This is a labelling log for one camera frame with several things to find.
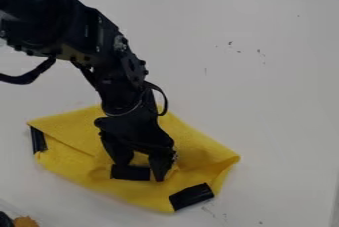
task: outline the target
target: black cable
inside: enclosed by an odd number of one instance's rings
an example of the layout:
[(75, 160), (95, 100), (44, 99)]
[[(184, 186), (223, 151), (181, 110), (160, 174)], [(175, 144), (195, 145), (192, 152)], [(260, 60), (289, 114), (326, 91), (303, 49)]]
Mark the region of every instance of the black cable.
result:
[(0, 73), (0, 81), (16, 85), (31, 84), (39, 77), (40, 74), (50, 69), (55, 62), (56, 62), (55, 57), (49, 57), (47, 60), (42, 62), (33, 70), (20, 76), (10, 76), (7, 74)]

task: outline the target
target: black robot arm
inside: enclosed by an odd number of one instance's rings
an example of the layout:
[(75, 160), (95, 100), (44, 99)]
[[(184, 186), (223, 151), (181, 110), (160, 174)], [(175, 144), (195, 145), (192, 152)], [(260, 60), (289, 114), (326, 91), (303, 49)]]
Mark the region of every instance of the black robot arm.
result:
[(119, 28), (78, 0), (0, 0), (0, 10), (0, 37), (28, 56), (48, 58), (27, 74), (0, 74), (0, 80), (28, 84), (56, 59), (71, 61), (102, 99), (107, 117), (95, 125), (115, 162), (113, 178), (138, 179), (132, 174), (138, 167), (129, 166), (138, 151), (149, 155), (150, 170), (156, 181), (163, 181), (175, 158), (174, 141), (157, 122), (167, 101), (159, 114), (152, 90), (161, 90), (145, 81), (145, 62), (138, 60)]

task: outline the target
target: yellow object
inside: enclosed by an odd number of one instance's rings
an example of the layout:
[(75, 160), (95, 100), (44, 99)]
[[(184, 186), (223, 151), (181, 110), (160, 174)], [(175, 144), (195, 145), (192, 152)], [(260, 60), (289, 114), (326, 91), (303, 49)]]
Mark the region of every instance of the yellow object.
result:
[[(174, 212), (169, 197), (188, 187), (207, 183), (219, 193), (231, 166), (239, 161), (235, 152), (191, 128), (173, 114), (159, 118), (160, 126), (175, 140), (178, 160), (164, 182), (110, 179), (109, 157), (94, 120), (105, 117), (99, 106), (45, 117), (28, 124), (45, 135), (47, 150), (36, 152), (47, 170), (95, 191), (120, 197), (142, 207)], [(136, 154), (132, 164), (147, 164)]]
[(32, 220), (29, 216), (19, 217), (14, 220), (15, 227), (39, 227), (36, 221)]

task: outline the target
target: white surface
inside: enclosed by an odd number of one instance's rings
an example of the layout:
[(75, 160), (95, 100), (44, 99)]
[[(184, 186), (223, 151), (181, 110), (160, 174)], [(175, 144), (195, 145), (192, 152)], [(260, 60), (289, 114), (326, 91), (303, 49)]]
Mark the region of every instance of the white surface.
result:
[[(330, 225), (339, 170), (338, 0), (83, 1), (126, 33), (170, 110), (242, 161), (213, 202), (173, 216), (46, 172), (34, 164), (25, 122), (98, 102), (59, 62), (33, 85), (0, 84), (1, 198), (66, 227)], [(38, 61), (1, 49), (2, 71)]]

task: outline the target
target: table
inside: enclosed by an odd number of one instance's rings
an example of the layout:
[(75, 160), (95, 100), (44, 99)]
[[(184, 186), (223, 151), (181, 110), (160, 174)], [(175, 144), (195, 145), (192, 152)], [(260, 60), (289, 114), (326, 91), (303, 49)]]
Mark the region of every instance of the table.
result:
[[(339, 172), (337, 0), (82, 0), (119, 25), (169, 108), (242, 155), (215, 200), (163, 215), (36, 165), (27, 120), (99, 102), (67, 62), (0, 84), (0, 198), (53, 226), (329, 226)], [(41, 61), (1, 48), (0, 67)]]

